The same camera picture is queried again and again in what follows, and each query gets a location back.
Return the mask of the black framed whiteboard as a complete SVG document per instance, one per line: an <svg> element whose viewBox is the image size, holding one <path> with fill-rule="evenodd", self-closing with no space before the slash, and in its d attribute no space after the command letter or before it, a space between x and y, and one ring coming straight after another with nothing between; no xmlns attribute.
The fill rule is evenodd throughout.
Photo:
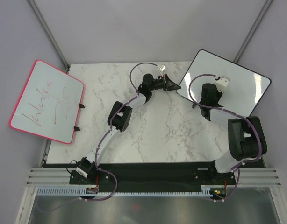
<svg viewBox="0 0 287 224"><path fill-rule="evenodd" d="M202 74L224 76L229 79L218 104L243 116L252 114L271 84L270 78L201 49L182 78L179 84L181 89L177 90L177 94L189 101L192 96L200 102L202 85L215 83L214 77L207 76L200 77L189 85L193 78Z"/></svg>

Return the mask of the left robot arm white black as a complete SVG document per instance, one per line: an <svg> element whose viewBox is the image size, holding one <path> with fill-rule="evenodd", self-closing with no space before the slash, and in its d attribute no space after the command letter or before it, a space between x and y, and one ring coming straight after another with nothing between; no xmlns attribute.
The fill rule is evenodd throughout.
<svg viewBox="0 0 287 224"><path fill-rule="evenodd" d="M143 76L143 81L134 97L125 103L119 101L114 103L104 135L96 147L77 163L76 172L84 183L91 184L96 180L96 171L102 171L99 165L107 147L127 129L133 110L147 103L152 97L152 91L159 89L176 91L181 89L181 86L173 82L166 74L155 79L152 74L148 73Z"/></svg>

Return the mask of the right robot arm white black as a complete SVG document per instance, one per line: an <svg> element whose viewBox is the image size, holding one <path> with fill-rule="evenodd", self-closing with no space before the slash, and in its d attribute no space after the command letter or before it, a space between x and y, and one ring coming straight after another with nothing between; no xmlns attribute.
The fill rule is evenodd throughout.
<svg viewBox="0 0 287 224"><path fill-rule="evenodd" d="M193 103L199 106L203 117L212 121L211 112L224 115L219 121L227 124L228 150L220 158L212 161L208 171L208 180L219 184L225 178L225 173L233 172L246 163L257 162L267 153L267 143L260 118L243 116L222 107L218 100L222 92L215 84L205 83L202 86L201 100L197 102L191 94L192 84L189 85L189 96Z"/></svg>

